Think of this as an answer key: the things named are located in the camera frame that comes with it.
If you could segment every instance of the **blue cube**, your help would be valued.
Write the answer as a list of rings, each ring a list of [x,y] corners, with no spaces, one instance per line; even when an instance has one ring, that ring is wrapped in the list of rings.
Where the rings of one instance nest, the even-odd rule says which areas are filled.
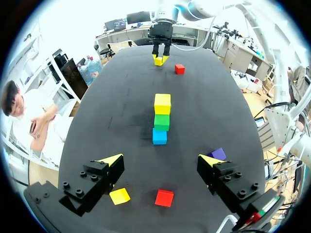
[[[212,157],[214,159],[225,160],[226,156],[222,148],[214,150],[212,153],[208,154],[208,157]]]
[[[154,145],[165,145],[167,143],[166,131],[152,129],[152,142]]]

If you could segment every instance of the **purple cube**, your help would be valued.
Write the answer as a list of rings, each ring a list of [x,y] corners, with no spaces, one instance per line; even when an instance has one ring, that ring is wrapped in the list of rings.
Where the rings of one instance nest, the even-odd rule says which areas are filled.
[[[212,153],[208,154],[208,157],[212,157],[214,159],[225,160],[226,156],[222,148],[214,150]]]

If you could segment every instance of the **black tabletop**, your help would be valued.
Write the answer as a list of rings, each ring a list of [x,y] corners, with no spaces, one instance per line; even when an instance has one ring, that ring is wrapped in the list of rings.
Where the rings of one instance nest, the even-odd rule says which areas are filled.
[[[82,218],[123,233],[215,232],[230,211],[197,173],[198,155],[223,148],[227,159],[239,164],[263,192],[263,154],[255,122],[212,52],[172,46],[167,62],[156,67],[152,48],[121,50],[88,89],[64,146],[59,186],[74,179],[86,161],[122,153],[125,171],[114,190],[125,187],[131,200],[114,205],[103,195]],[[185,66],[184,75],[175,74],[175,64]],[[171,94],[170,130],[163,146],[152,143],[156,93]],[[174,192],[170,208],[154,204],[158,189]],[[231,228],[226,224],[224,232]]]

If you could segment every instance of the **computer monitor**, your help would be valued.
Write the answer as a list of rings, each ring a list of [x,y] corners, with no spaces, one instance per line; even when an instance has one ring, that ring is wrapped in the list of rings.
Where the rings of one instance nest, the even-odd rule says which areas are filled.
[[[122,18],[115,19],[115,20],[105,23],[107,31],[115,29],[115,23],[120,22],[120,21],[122,21]]]
[[[126,21],[115,22],[115,32],[124,30],[126,28]]]
[[[150,21],[150,12],[141,11],[137,13],[128,14],[126,15],[126,19],[127,19],[127,24],[148,22]]]

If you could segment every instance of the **dark hair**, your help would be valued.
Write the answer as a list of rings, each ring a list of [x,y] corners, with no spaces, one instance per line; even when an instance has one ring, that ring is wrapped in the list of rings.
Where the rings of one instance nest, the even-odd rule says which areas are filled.
[[[15,102],[15,95],[18,93],[18,89],[14,81],[9,81],[3,90],[1,98],[1,107],[6,116],[9,116],[12,111],[12,105]]]

